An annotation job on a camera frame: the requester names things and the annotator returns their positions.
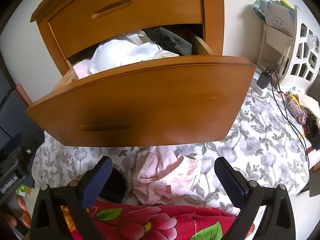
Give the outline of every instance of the pink clothing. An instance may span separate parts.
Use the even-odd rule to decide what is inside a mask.
[[[88,66],[90,64],[90,59],[84,59],[73,66],[73,69],[79,79],[89,76]]]
[[[134,194],[143,204],[167,205],[197,184],[200,171],[201,160],[177,157],[169,146],[153,146],[138,153]]]

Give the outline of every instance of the bed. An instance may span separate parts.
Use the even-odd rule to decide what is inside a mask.
[[[260,70],[256,69],[255,75],[259,73]],[[284,110],[281,97],[278,93],[275,96]],[[302,126],[291,115],[288,117],[302,132]],[[65,186],[73,179],[80,179],[102,156],[107,155],[126,180],[127,192],[123,203],[140,205],[133,193],[132,174],[137,153],[145,149],[148,148],[66,147],[45,132],[45,141],[37,150],[32,167],[35,187],[44,183],[50,187]],[[309,180],[304,149],[281,115],[272,96],[271,85],[264,97],[249,88],[225,140],[174,145],[171,149],[176,154],[202,160],[199,182],[186,195],[175,199],[174,205],[216,207],[231,214],[239,212],[215,175],[213,165],[219,156],[224,156],[246,179],[256,180],[261,186],[285,184],[291,197],[299,193]]]

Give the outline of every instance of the wooden cabinet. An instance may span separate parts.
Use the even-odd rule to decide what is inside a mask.
[[[71,146],[224,139],[254,67],[243,57],[221,56],[223,16],[223,0],[44,0],[31,21],[37,21],[64,77],[28,114]],[[77,80],[70,57],[115,35],[161,25],[192,43],[193,55],[125,65]],[[190,30],[193,25],[202,27],[199,35]]]
[[[68,58],[129,31],[177,24],[202,24],[202,37],[222,55],[224,0],[43,0],[33,12],[49,53],[62,75]]]

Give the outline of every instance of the white wall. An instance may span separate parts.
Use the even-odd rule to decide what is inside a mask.
[[[224,0],[225,27],[223,55],[245,56],[257,63],[263,23],[252,11],[255,0]],[[302,0],[286,0],[301,10],[309,10]]]
[[[255,0],[225,0],[223,54],[246,56],[257,62],[263,24],[254,15]],[[308,10],[302,0],[287,0]],[[48,94],[61,75],[48,53],[32,12],[41,0],[23,0],[0,36],[4,61],[16,83],[21,83],[32,101]]]
[[[42,0],[23,0],[0,35],[0,49],[16,83],[34,102],[50,93],[61,79],[31,14]]]

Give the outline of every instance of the black power adapter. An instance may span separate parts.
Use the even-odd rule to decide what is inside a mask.
[[[258,81],[257,81],[257,85],[261,88],[264,89],[266,88],[269,83],[271,82],[271,74],[270,71],[266,70],[265,72],[261,72]]]

